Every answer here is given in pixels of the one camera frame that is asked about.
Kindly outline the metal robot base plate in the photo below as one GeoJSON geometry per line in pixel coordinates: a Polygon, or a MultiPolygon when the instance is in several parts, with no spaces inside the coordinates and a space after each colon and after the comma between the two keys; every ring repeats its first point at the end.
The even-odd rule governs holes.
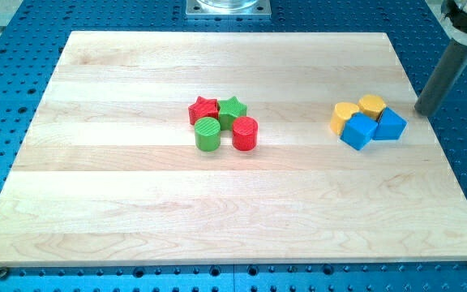
{"type": "Polygon", "coordinates": [[[270,0],[186,0],[185,12],[190,17],[270,16],[270,0]]]}

